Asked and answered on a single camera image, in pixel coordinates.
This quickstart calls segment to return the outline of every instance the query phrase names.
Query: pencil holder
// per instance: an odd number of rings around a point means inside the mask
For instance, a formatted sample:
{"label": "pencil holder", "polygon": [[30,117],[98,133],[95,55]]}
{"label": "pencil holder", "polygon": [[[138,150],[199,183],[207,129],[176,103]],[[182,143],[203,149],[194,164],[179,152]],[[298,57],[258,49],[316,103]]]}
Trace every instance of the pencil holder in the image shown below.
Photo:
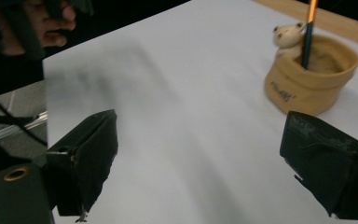
{"label": "pencil holder", "polygon": [[276,57],[265,79],[268,98],[283,112],[318,115],[337,100],[340,90],[353,77],[358,54],[333,38],[314,35],[308,70],[301,57]]}

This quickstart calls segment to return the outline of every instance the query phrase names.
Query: brass ring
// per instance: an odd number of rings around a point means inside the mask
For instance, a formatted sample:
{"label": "brass ring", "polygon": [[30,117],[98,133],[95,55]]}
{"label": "brass ring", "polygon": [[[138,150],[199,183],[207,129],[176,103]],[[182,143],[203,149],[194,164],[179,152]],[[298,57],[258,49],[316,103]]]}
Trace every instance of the brass ring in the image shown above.
{"label": "brass ring", "polygon": [[10,171],[9,173],[5,174],[4,179],[6,181],[15,181],[21,179],[29,174],[28,167],[21,167],[15,170]]}

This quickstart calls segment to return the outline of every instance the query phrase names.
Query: animal figurine head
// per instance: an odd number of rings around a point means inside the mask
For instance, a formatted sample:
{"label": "animal figurine head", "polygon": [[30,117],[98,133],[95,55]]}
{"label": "animal figurine head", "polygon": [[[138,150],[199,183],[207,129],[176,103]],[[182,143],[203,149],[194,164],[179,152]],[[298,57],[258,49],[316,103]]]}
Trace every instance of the animal figurine head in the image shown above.
{"label": "animal figurine head", "polygon": [[292,58],[301,54],[300,42],[303,38],[302,32],[306,25],[299,22],[293,25],[277,26],[274,29],[274,43],[279,47],[277,56],[289,53]]}

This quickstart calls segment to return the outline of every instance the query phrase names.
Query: wooden edge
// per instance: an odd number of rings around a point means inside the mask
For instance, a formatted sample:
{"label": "wooden edge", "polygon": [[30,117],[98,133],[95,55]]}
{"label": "wooden edge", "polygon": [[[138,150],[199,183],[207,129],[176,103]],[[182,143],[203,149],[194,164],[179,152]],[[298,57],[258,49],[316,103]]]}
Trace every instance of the wooden edge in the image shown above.
{"label": "wooden edge", "polygon": [[[308,5],[295,0],[254,0],[299,21],[306,21]],[[358,21],[318,8],[315,26],[358,43]]]}

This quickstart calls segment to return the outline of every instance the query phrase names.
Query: pen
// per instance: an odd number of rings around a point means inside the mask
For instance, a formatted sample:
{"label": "pen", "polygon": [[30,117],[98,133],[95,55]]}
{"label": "pen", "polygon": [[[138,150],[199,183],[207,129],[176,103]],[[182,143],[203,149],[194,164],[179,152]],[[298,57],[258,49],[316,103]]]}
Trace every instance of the pen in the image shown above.
{"label": "pen", "polygon": [[304,38],[304,48],[303,48],[303,57],[301,65],[307,69],[308,62],[310,60],[310,44],[312,42],[312,29],[313,29],[313,21],[315,17],[316,6],[318,4],[318,0],[310,0],[310,11],[308,14],[307,20],[307,30]]}

